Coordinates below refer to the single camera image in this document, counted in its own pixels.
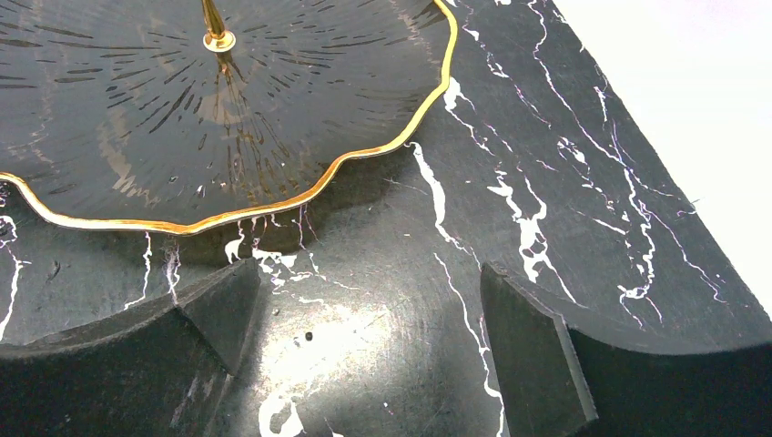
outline white background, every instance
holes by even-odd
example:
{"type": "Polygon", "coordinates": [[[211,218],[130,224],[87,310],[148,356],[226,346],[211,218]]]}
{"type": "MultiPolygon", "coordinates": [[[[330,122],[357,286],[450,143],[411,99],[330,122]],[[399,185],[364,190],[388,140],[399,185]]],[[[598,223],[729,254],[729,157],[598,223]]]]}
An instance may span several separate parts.
{"type": "Polygon", "coordinates": [[[772,315],[772,0],[554,2],[772,315]]]}

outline black marble surface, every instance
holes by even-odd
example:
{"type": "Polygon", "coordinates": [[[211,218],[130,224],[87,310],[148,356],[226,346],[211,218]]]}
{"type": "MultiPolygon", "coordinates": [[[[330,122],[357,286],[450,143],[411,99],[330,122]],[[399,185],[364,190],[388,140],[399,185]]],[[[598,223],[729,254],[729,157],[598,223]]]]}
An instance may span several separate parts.
{"type": "Polygon", "coordinates": [[[26,343],[261,259],[264,314],[215,435],[508,435],[480,265],[716,349],[772,323],[551,2],[449,2],[451,88],[308,206],[189,238],[59,229],[10,188],[0,339],[26,343]]]}

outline gold center post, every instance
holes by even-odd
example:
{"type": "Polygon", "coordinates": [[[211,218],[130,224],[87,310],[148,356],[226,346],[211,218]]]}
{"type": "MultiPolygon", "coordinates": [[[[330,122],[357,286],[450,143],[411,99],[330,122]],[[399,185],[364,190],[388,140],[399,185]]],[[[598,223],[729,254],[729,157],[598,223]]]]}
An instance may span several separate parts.
{"type": "Polygon", "coordinates": [[[201,0],[204,7],[204,21],[207,22],[207,34],[204,35],[204,47],[212,52],[223,53],[229,51],[236,44],[236,36],[225,29],[214,0],[201,0]]]}

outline marble countertop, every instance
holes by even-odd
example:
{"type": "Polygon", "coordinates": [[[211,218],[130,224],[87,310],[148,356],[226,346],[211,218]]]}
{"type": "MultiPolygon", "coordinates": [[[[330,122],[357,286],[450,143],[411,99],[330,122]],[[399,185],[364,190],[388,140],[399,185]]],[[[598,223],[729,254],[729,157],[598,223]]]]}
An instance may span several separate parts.
{"type": "Polygon", "coordinates": [[[24,344],[260,260],[263,315],[216,435],[508,435],[479,296],[496,261],[716,349],[772,322],[554,4],[449,1],[452,82],[404,147],[310,204],[193,237],[0,208],[0,340],[24,344]],[[311,340],[306,333],[311,332],[311,340]]]}

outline gold rim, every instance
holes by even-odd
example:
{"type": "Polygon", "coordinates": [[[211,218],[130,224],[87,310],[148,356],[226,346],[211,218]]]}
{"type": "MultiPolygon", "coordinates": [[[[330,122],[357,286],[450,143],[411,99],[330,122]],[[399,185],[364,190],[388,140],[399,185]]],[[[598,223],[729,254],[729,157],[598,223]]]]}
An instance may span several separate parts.
{"type": "Polygon", "coordinates": [[[448,48],[445,50],[445,58],[442,60],[442,69],[441,69],[442,80],[440,81],[440,85],[434,88],[434,90],[429,94],[429,96],[426,97],[426,99],[423,101],[421,106],[413,115],[407,127],[404,128],[403,131],[395,139],[393,139],[388,144],[385,144],[380,147],[368,148],[365,150],[357,150],[357,151],[349,152],[339,156],[337,159],[332,161],[330,168],[328,168],[327,171],[325,171],[324,174],[321,175],[321,177],[313,187],[311,187],[308,191],[302,194],[299,194],[298,196],[295,196],[294,198],[290,198],[282,202],[274,203],[263,207],[246,208],[238,211],[219,214],[214,217],[205,218],[198,223],[193,223],[192,225],[179,225],[177,223],[169,223],[166,221],[121,220],[121,219],[99,220],[99,219],[87,219],[87,218],[72,218],[69,216],[65,216],[63,214],[56,214],[51,209],[48,209],[48,207],[44,205],[39,198],[37,198],[37,196],[32,191],[32,189],[30,189],[30,187],[21,178],[15,175],[12,175],[10,173],[0,172],[0,180],[4,180],[14,184],[22,193],[22,196],[25,198],[27,203],[29,203],[32,209],[44,220],[50,223],[53,223],[57,226],[61,226],[63,228],[71,228],[71,229],[144,230],[144,231],[162,232],[162,233],[167,233],[172,235],[193,235],[193,234],[198,234],[199,232],[203,232],[204,230],[214,228],[218,225],[224,225],[226,223],[230,223],[230,222],[234,222],[242,219],[250,219],[258,216],[264,216],[267,214],[274,214],[277,212],[285,211],[287,209],[295,208],[317,197],[319,193],[321,193],[321,191],[325,187],[327,187],[327,185],[330,183],[330,181],[332,180],[332,177],[335,176],[335,173],[338,171],[338,168],[340,168],[340,165],[343,164],[343,162],[346,161],[347,159],[368,158],[368,157],[383,155],[401,146],[410,137],[410,135],[412,135],[413,132],[415,132],[415,129],[421,123],[421,121],[423,120],[423,117],[426,116],[427,111],[429,111],[429,108],[432,106],[434,101],[436,101],[437,98],[448,89],[448,86],[451,83],[451,57],[453,54],[453,49],[455,48],[455,45],[456,45],[456,38],[458,37],[458,22],[456,22],[455,16],[453,16],[453,13],[451,12],[450,8],[448,8],[448,6],[444,3],[443,0],[433,0],[433,2],[440,8],[442,13],[445,14],[445,16],[448,18],[448,24],[451,27],[451,37],[448,40],[448,48]]]}

